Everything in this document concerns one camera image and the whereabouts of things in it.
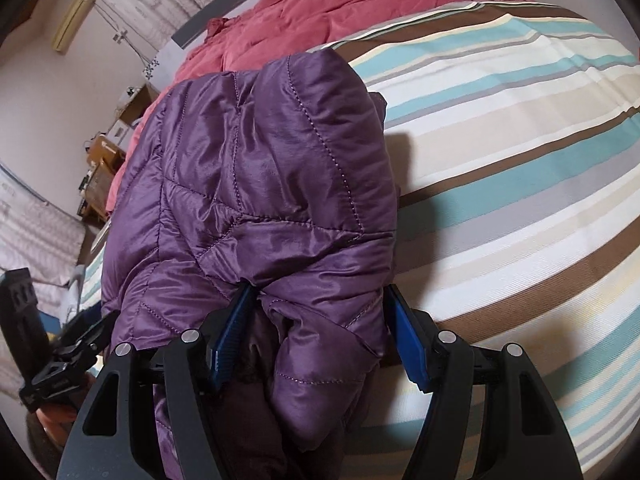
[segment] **purple quilted jacket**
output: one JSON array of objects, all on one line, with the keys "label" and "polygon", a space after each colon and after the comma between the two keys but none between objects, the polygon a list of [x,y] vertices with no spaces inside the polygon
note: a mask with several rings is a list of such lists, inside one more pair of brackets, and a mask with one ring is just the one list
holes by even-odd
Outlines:
[{"label": "purple quilted jacket", "polygon": [[[104,257],[112,348],[168,343],[262,293],[236,376],[209,405],[241,479],[338,475],[382,356],[396,192],[386,103],[331,49],[175,86],[132,156]],[[180,478],[162,391],[169,478]]]}]

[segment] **mattress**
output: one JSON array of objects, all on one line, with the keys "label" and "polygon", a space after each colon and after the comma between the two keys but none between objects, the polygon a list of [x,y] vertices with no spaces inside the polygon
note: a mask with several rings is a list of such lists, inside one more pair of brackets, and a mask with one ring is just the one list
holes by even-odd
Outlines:
[{"label": "mattress", "polygon": [[[440,7],[332,43],[388,101],[396,283],[469,343],[524,346],[589,470],[640,415],[640,68],[555,6]],[[343,478],[400,478],[430,396],[376,378]],[[473,470],[474,393],[458,477]]]}]

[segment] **pink blanket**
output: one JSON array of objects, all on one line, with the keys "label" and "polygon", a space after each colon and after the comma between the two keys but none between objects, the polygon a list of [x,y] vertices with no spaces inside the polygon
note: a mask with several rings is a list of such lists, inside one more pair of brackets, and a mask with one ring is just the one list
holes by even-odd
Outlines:
[{"label": "pink blanket", "polygon": [[[260,0],[237,18],[210,20],[205,43],[190,52],[174,84],[212,72],[258,69],[270,60],[340,40],[377,23],[460,1],[465,0]],[[153,107],[137,127],[127,158]],[[109,211],[115,206],[125,169],[126,163],[111,185]]]}]

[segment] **black bracket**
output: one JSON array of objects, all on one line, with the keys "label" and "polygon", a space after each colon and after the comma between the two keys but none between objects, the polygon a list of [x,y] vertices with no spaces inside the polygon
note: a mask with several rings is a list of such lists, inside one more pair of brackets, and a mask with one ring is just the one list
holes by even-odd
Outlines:
[{"label": "black bracket", "polygon": [[[184,480],[233,480],[201,399],[231,378],[256,297],[256,289],[241,283],[229,306],[209,314],[198,330],[158,349],[118,345],[82,405],[58,479],[166,480],[153,402],[153,387],[162,384]],[[409,378],[433,393],[404,480],[454,480],[474,384],[486,386],[486,400],[473,480],[582,478],[558,409],[521,346],[470,346],[410,309],[394,285],[385,288],[383,303]]]},{"label": "black bracket", "polygon": [[395,285],[385,320],[409,378],[433,397],[404,480],[454,480],[474,384],[485,384],[484,420],[471,480],[582,480],[554,400],[520,345],[470,346],[409,308]]},{"label": "black bracket", "polygon": [[108,345],[118,313],[95,322],[80,313],[49,342],[38,312],[29,269],[0,276],[0,327],[24,378],[18,391],[30,412],[45,402],[75,405],[85,389],[85,372]]},{"label": "black bracket", "polygon": [[198,330],[157,349],[119,344],[78,413],[58,478],[165,480],[153,402],[153,386],[162,384],[184,480],[230,480],[201,394],[219,393],[231,378],[256,296],[243,282],[229,306],[211,312]]}]

